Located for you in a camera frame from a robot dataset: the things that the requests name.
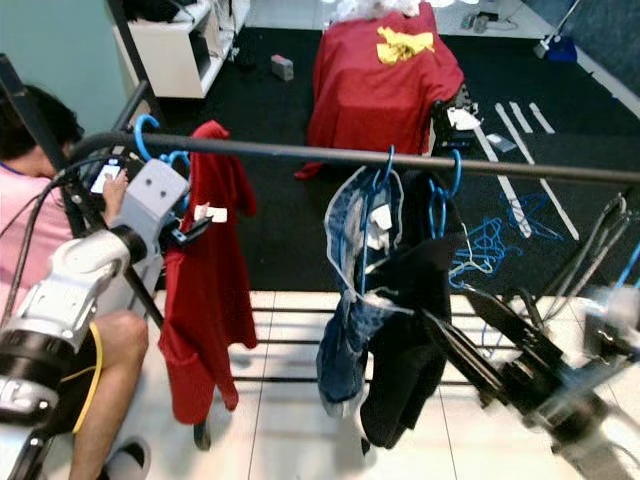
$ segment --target pink shirt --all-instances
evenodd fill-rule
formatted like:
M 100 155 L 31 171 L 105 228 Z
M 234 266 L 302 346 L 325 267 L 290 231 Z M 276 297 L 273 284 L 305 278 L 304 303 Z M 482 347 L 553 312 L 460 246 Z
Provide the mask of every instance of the pink shirt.
M 25 203 L 42 192 L 49 181 L 48 178 L 22 175 L 0 163 L 0 231 Z M 34 204 L 35 202 L 0 238 L 0 316 L 6 305 L 20 254 L 22 237 Z M 14 309 L 20 306 L 29 289 L 47 275 L 49 257 L 60 245 L 72 238 L 62 195 L 58 189 L 55 189 L 47 196 L 38 215 Z

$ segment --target white tape line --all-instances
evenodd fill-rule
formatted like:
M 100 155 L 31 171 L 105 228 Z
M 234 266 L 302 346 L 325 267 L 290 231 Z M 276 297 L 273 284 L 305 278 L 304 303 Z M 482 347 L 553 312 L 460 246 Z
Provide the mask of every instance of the white tape line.
M 542 112 L 535 103 L 530 103 L 529 108 L 533 112 L 533 115 L 538 119 L 538 122 L 540 122 L 540 125 L 542 125 L 542 128 L 544 128 L 545 132 L 556 133 L 556 131 L 551 128 L 551 125 L 549 125 L 549 122 L 547 122 L 547 119 L 544 118 L 544 115 L 542 115 Z
M 511 110 L 513 110 L 513 114 L 516 116 L 516 119 L 520 123 L 520 127 L 522 127 L 522 131 L 524 133 L 533 133 L 533 128 L 531 128 L 531 125 L 529 125 L 529 122 L 527 122 L 527 119 L 524 118 L 524 115 L 522 114 L 522 110 L 520 110 L 520 105 L 518 105 L 516 102 L 509 102 L 509 105 L 511 105 Z
M 498 160 L 498 156 L 496 155 L 496 152 L 494 152 L 493 148 L 491 148 L 491 144 L 489 143 L 489 140 L 487 140 L 487 137 L 482 131 L 482 127 L 476 127 L 473 129 L 473 131 L 476 134 L 476 137 L 480 142 L 480 146 L 484 150 L 484 153 L 487 155 L 487 158 L 489 159 L 489 161 L 498 163 L 500 160 Z M 531 236 L 531 226 L 529 225 L 529 222 L 527 222 L 527 219 L 524 216 L 524 212 L 522 211 L 522 205 L 520 205 L 520 200 L 518 200 L 518 196 L 516 195 L 515 190 L 511 186 L 511 182 L 504 175 L 498 175 L 498 181 L 500 182 L 500 186 L 502 187 L 502 190 L 504 191 L 504 194 L 506 195 L 507 200 L 511 204 L 511 208 L 513 210 L 513 217 L 516 219 L 516 222 L 518 222 L 518 226 L 520 227 L 520 230 L 522 231 L 524 238 L 529 238 Z
M 504 107 L 499 103 L 496 103 L 496 112 L 498 112 L 498 115 L 500 115 L 500 118 L 502 119 L 505 126 L 507 127 L 507 130 L 509 130 L 509 133 L 513 137 L 513 140 L 518 145 L 518 148 L 522 152 L 522 155 L 524 155 L 524 158 L 526 158 L 527 162 L 529 162 L 531 165 L 535 165 L 536 162 L 533 160 L 533 157 L 531 156 L 531 153 L 529 152 L 527 145 L 524 143 L 524 140 L 522 140 L 522 137 L 520 137 L 518 130 L 516 130 L 516 127 L 513 125 L 513 122 L 509 118 L 509 115 L 507 115 L 507 112 L 504 109 Z M 553 190 L 551 190 L 551 187 L 549 186 L 547 181 L 544 178 L 541 178 L 540 184 L 542 185 L 542 188 L 544 189 L 544 191 L 547 192 L 547 195 L 549 195 L 549 198 L 555 205 L 556 210 L 560 215 L 560 218 L 562 218 L 562 221 L 566 225 L 567 230 L 569 230 L 569 233 L 571 234 L 573 239 L 576 242 L 580 240 L 580 234 L 578 233 L 578 230 L 573 225 L 573 222 L 571 222 L 571 219 L 569 218 L 569 215 L 567 215 L 567 212 L 565 212 L 564 208 L 562 208 L 562 205 L 560 204 L 560 200 L 558 200 L 556 195 L 553 193 Z

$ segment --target leg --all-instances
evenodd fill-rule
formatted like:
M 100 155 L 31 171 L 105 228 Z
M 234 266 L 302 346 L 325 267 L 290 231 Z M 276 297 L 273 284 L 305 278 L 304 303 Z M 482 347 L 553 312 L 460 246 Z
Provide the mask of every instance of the leg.
M 124 420 L 147 351 L 147 324 L 131 312 L 95 321 L 104 363 L 98 388 L 82 428 L 76 435 L 70 480 L 94 480 Z

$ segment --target red shirt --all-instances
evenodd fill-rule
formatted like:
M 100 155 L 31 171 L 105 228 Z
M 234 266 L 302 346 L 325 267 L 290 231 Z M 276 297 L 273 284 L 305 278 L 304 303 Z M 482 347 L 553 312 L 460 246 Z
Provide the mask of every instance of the red shirt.
M 229 138 L 214 121 L 200 126 L 196 138 Z M 182 230 L 193 224 L 196 205 L 228 210 L 226 223 L 213 223 L 184 250 L 169 252 L 165 324 L 158 346 L 164 354 L 173 413 L 186 424 L 203 421 L 217 386 L 228 410 L 238 404 L 228 347 L 257 344 L 249 299 L 247 268 L 238 244 L 237 214 L 255 215 L 253 190 L 235 157 L 192 153 L 191 198 Z
M 431 32 L 435 51 L 385 65 L 378 59 L 377 44 L 385 43 L 378 27 L 410 35 Z M 309 145 L 382 152 L 395 145 L 397 153 L 422 153 L 431 105 L 450 100 L 463 80 L 428 3 L 421 3 L 413 18 L 392 12 L 378 20 L 338 23 L 322 36 L 316 55 Z

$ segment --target black shorts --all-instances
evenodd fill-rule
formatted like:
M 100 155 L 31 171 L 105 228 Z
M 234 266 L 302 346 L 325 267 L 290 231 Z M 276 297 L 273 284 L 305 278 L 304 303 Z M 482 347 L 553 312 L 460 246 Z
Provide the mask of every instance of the black shorts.
M 51 435 L 77 433 L 82 426 L 102 371 L 102 342 L 95 324 L 62 379 L 60 399 L 44 430 Z

